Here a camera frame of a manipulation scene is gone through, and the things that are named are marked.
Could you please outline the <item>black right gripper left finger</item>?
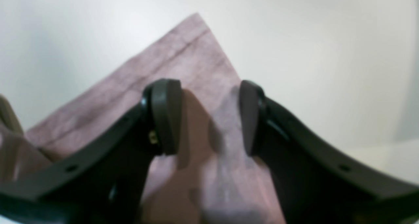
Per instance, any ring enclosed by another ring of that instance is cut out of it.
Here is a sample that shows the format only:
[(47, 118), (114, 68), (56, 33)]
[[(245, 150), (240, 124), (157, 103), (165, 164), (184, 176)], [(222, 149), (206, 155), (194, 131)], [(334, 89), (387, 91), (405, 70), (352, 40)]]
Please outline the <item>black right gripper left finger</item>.
[(133, 224), (154, 157), (178, 151), (181, 118), (181, 82), (154, 81), (93, 142), (1, 185), (1, 217), (18, 224)]

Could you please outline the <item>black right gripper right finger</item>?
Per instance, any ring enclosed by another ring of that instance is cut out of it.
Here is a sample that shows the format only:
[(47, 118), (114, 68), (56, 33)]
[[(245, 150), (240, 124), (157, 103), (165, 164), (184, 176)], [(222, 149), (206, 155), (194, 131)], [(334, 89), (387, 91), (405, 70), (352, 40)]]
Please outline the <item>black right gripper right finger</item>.
[(288, 224), (414, 224), (418, 185), (334, 148), (263, 89), (241, 81), (244, 148), (268, 167)]

